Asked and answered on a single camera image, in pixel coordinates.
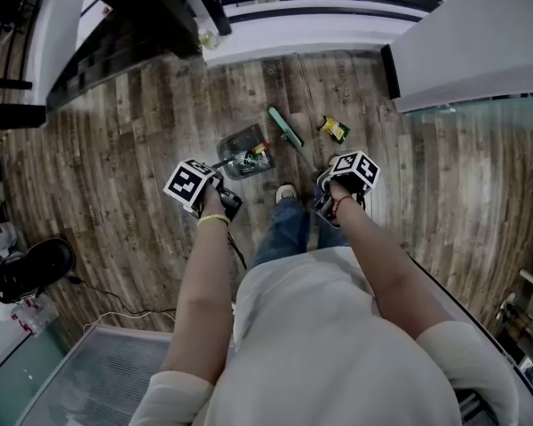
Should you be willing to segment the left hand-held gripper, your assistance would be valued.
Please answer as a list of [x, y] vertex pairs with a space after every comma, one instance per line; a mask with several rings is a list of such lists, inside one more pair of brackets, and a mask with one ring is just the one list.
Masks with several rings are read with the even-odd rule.
[[212, 185], [218, 192], [226, 217], [233, 219], [243, 205], [242, 199], [224, 187], [224, 177], [217, 169], [195, 159], [180, 162], [163, 191], [178, 201], [192, 216], [200, 218], [208, 185]]

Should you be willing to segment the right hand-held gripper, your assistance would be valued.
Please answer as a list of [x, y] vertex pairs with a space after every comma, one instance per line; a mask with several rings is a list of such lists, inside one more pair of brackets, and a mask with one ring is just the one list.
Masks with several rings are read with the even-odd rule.
[[341, 184], [365, 209], [365, 196], [375, 188], [379, 174], [379, 166], [363, 151], [333, 156], [328, 167], [315, 175], [313, 211], [331, 225], [338, 225], [333, 212], [330, 182]]

